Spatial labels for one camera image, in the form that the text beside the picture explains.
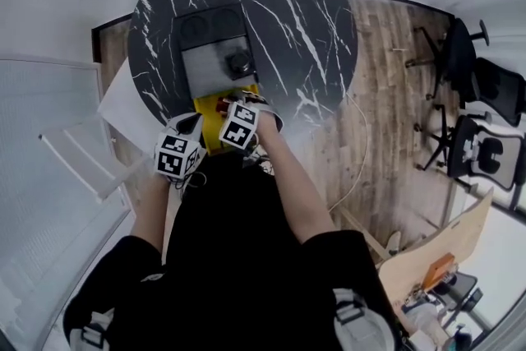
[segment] black shirt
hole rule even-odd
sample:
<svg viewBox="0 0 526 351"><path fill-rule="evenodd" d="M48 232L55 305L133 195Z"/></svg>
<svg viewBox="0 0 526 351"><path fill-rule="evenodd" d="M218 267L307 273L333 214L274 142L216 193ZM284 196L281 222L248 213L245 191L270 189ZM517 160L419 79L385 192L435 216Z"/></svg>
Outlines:
<svg viewBox="0 0 526 351"><path fill-rule="evenodd" d="M300 245L274 178L240 160L200 166L207 183L187 189L165 266L132 236L99 262L66 310L67 338L91 312L114 308L111 349L340 349L335 288L395 325L363 236L323 233Z"/></svg>

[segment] mesh chair back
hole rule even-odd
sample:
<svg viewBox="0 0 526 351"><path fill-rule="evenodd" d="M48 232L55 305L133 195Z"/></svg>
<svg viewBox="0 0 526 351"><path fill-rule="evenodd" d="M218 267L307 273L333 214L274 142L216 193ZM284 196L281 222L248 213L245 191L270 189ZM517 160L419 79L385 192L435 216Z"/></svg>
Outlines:
<svg viewBox="0 0 526 351"><path fill-rule="evenodd" d="M475 76L479 99L495 109L511 126L517 127L524 106L524 78L485 58L477 59Z"/></svg>
<svg viewBox="0 0 526 351"><path fill-rule="evenodd" d="M480 127L478 140L480 150L477 160L471 163L470 175L488 178L503 189L511 190L523 148L523 138L497 135Z"/></svg>

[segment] black knob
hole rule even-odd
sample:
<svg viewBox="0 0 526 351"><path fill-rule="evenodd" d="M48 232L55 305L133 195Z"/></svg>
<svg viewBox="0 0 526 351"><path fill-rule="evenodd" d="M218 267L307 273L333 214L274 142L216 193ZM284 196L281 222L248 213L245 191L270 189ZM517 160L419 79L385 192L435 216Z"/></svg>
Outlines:
<svg viewBox="0 0 526 351"><path fill-rule="evenodd" d="M235 53L227 58L233 79L242 78L253 73L251 57L246 51Z"/></svg>

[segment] white cable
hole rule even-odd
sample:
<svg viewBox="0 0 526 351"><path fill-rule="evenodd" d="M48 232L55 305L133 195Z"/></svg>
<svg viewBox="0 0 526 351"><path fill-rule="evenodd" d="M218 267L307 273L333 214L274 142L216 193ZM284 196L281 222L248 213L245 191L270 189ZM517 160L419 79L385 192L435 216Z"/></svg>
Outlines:
<svg viewBox="0 0 526 351"><path fill-rule="evenodd" d="M354 101L353 97L351 97L348 93L345 93L345 95L347 95L347 98L349 98L353 102L354 106L358 109L358 111L363 117L363 121L365 122L365 153L363 154L362 167L360 167L360 171L358 172L358 176L356 177L356 180L354 181L353 186L348 190L347 193L345 193L344 197L342 197L339 201L337 201L334 205L330 207L329 212L331 212L336 206L338 206L345 199L347 199L347 197L353 192L354 188L358 184L358 181L360 180L360 177L362 176L363 167L365 166L365 160L367 158L367 152L369 150L369 124L367 123L365 114L358 107L358 104L356 104L356 101Z"/></svg>
<svg viewBox="0 0 526 351"><path fill-rule="evenodd" d="M260 137L255 132L254 132L254 136L256 137L256 146L254 146L254 150L256 150L257 147L260 145Z"/></svg>

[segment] cable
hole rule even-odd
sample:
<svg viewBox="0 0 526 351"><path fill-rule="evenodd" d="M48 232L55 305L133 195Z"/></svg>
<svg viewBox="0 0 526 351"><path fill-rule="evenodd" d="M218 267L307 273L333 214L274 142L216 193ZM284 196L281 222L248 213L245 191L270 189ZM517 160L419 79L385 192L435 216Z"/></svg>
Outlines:
<svg viewBox="0 0 526 351"><path fill-rule="evenodd" d="M260 145L260 137L255 132L254 136L256 137L256 146L254 146L254 150L256 150L256 148Z"/></svg>
<svg viewBox="0 0 526 351"><path fill-rule="evenodd" d="M200 174L205 179L203 184L200 186L196 186L190 183L190 178L194 174ZM207 179L206 174L202 173L201 171L193 171L189 174L186 174L183 178L168 178L170 182L172 182L173 187L175 187L177 190L182 190L185 187L185 184L187 187L203 187L206 185Z"/></svg>
<svg viewBox="0 0 526 351"><path fill-rule="evenodd" d="M358 176L356 177L356 180L354 181L353 186L348 190L347 193L345 193L344 197L342 197L339 201L337 201L334 205L330 207L329 212L331 212L336 206L338 206L345 199L347 199L347 197L353 192L354 188L358 185L358 181L360 180L360 177L362 176L363 167L365 166L367 152L369 151L369 124L367 123L365 114L363 113L362 109L358 107L358 104L356 104L356 101L354 101L353 97L351 97L347 92L345 93L345 95L347 95L347 98L349 98L353 102L354 106L358 109L358 111L363 117L363 121L365 122L365 153L363 154L362 167L360 167L360 171L358 172Z"/></svg>

